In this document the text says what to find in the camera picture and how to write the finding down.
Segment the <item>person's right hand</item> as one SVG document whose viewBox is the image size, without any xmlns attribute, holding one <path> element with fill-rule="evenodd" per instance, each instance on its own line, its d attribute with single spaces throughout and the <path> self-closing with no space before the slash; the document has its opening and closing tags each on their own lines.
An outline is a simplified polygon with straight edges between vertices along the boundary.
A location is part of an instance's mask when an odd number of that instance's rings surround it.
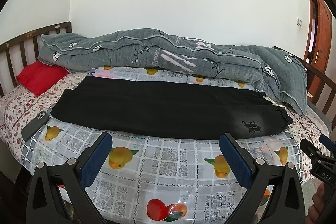
<svg viewBox="0 0 336 224">
<path fill-rule="evenodd" d="M 325 192 L 325 184 L 322 182 L 319 184 L 315 194 L 313 194 L 313 197 L 312 197 L 313 204 L 307 210 L 307 216 L 305 220 L 306 224 L 316 223 L 325 205 L 323 201 L 324 192 Z"/>
</svg>

